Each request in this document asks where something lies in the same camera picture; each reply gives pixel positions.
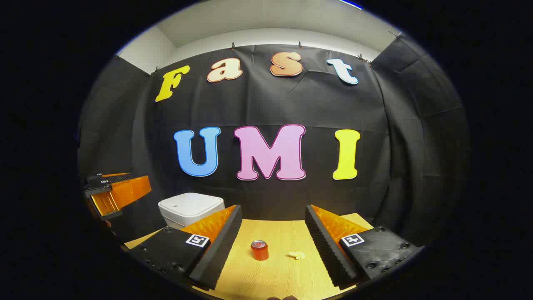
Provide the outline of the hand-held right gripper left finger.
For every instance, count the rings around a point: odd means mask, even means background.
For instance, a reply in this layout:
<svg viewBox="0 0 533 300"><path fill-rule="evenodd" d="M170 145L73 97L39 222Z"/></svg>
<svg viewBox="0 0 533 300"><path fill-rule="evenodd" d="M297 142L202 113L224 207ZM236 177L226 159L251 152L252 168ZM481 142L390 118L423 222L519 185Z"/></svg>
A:
<svg viewBox="0 0 533 300"><path fill-rule="evenodd" d="M183 229L162 228L128 253L171 282L215 289L241 224L233 205Z"/></svg>

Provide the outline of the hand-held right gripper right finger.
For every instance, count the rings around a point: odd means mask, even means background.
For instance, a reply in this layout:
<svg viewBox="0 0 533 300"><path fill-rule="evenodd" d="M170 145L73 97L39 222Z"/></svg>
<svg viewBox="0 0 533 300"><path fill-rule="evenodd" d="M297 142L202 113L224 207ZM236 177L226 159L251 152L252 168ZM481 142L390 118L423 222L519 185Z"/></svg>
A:
<svg viewBox="0 0 533 300"><path fill-rule="evenodd" d="M305 208L305 224L339 289L392 273L421 252L421 247L384 226L367 229L314 205Z"/></svg>

